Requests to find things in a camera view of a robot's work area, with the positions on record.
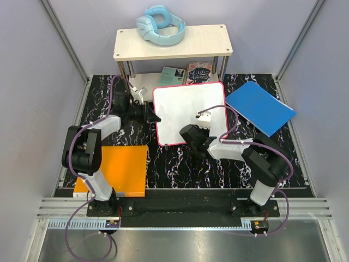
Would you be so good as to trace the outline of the pink-framed whiteboard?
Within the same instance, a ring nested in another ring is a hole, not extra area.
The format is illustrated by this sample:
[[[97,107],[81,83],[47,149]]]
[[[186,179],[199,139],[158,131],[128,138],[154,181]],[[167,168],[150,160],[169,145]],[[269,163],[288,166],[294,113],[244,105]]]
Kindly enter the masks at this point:
[[[158,87],[153,90],[158,144],[184,144],[179,131],[188,124],[197,124],[196,113],[225,104],[225,89],[221,82]]]

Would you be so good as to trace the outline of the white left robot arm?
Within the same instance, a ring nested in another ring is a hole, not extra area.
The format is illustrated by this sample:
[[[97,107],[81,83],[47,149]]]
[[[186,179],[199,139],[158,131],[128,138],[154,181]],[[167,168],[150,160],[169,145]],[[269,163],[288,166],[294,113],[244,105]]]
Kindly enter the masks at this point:
[[[157,123],[161,121],[144,101],[146,88],[132,88],[133,94],[116,93],[107,113],[84,126],[70,126],[67,131],[62,165],[87,186],[91,199],[88,207],[106,216],[117,212],[115,190],[106,181],[102,171],[102,141],[119,131],[129,121]]]

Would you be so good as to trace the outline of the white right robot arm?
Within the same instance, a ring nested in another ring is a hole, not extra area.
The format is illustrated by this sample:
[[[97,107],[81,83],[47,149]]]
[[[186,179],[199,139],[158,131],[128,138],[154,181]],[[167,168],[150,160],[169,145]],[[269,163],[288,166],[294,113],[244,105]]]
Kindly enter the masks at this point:
[[[247,205],[253,216],[266,212],[267,201],[275,194],[279,184],[294,173],[286,153],[264,134],[245,140],[219,139],[207,136],[194,124],[183,127],[179,134],[199,158],[238,160],[251,169],[256,176],[256,183]]]

